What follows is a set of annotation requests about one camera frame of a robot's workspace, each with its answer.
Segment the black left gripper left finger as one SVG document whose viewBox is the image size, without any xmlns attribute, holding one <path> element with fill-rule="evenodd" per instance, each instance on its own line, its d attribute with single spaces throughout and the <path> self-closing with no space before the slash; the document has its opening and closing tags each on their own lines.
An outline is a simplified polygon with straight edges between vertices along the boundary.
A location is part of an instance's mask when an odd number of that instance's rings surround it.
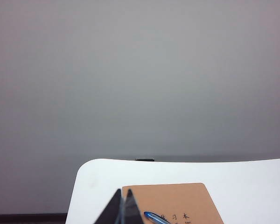
<svg viewBox="0 0 280 224">
<path fill-rule="evenodd" d="M 97 224 L 119 224 L 121 220 L 121 204 L 121 190 L 117 189 L 97 218 Z"/>
</svg>

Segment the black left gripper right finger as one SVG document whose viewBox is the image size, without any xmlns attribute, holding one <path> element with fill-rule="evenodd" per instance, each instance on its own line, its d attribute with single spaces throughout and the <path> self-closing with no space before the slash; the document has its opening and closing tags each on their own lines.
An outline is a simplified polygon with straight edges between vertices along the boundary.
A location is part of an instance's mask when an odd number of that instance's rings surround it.
<svg viewBox="0 0 280 224">
<path fill-rule="evenodd" d="M 119 204 L 118 224 L 144 224 L 140 209 L 131 189 Z"/>
</svg>

